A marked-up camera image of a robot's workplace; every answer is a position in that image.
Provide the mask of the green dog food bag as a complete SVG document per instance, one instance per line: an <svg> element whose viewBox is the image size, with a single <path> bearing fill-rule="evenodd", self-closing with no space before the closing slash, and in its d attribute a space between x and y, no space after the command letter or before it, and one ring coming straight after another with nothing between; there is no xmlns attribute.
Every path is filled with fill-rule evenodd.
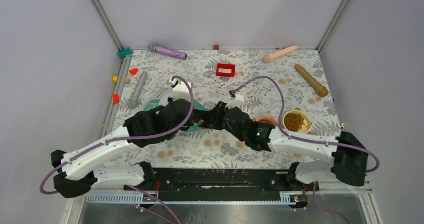
<svg viewBox="0 0 424 224"><path fill-rule="evenodd" d="M172 96L172 93L173 89L170 86L160 88L148 101L144 102L141 106L141 110L149 111L160 106L165 106L168 103L168 98ZM194 100L193 107L195 110L210 111L210 108L204 107L197 100ZM198 127L197 124L193 124L186 130L186 132L194 132L200 129L201 128Z"/></svg>

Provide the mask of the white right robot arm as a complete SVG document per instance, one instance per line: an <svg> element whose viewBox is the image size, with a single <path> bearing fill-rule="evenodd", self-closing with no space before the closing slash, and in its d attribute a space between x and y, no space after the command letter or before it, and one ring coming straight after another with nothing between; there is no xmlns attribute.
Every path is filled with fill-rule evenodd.
<svg viewBox="0 0 424 224"><path fill-rule="evenodd" d="M238 107L228 108L220 101L208 111L195 110L194 121L200 128L225 130L255 151L290 152L310 156L314 161L293 164L287 184L293 190L320 180L337 179L361 187L365 184L369 153L350 132L335 137L314 136L253 121Z"/></svg>

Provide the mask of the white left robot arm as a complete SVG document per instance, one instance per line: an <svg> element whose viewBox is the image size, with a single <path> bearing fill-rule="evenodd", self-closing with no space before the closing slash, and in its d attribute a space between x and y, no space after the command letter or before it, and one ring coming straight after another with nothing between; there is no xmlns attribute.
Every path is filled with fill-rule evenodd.
<svg viewBox="0 0 424 224"><path fill-rule="evenodd" d="M40 191L48 194L44 189L48 177L53 177L52 193L64 198L81 196L93 188L124 185L152 188L155 177L150 164L113 167L105 166L105 162L122 153L170 140L178 131L190 127L194 112L192 84L179 76L174 76L171 82L167 105L137 112L110 134L76 151L52 152L54 169L43 179Z"/></svg>

